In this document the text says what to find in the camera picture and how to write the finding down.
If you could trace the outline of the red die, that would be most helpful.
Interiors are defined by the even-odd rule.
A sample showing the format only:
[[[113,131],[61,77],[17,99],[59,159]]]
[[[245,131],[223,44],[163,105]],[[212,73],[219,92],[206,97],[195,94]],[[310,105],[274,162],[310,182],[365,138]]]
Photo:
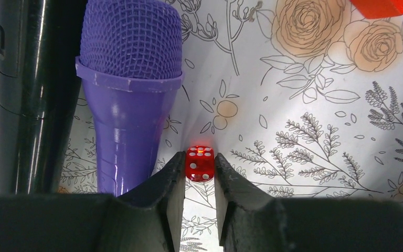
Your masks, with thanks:
[[[214,150],[208,146],[196,145],[187,149],[185,175],[194,182],[207,182],[215,174]]]

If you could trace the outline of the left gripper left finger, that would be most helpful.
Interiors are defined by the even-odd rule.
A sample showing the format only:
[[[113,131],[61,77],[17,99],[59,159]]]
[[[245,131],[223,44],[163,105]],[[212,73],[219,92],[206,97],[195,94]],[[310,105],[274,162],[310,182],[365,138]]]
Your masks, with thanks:
[[[0,251],[179,251],[185,153],[121,195],[0,195]]]

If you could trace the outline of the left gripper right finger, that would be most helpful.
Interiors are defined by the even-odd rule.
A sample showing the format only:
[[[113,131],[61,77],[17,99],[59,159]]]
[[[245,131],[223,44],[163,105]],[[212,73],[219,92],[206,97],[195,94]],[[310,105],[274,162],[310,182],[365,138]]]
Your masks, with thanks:
[[[363,198],[272,197],[215,157],[224,251],[403,251],[403,208]]]

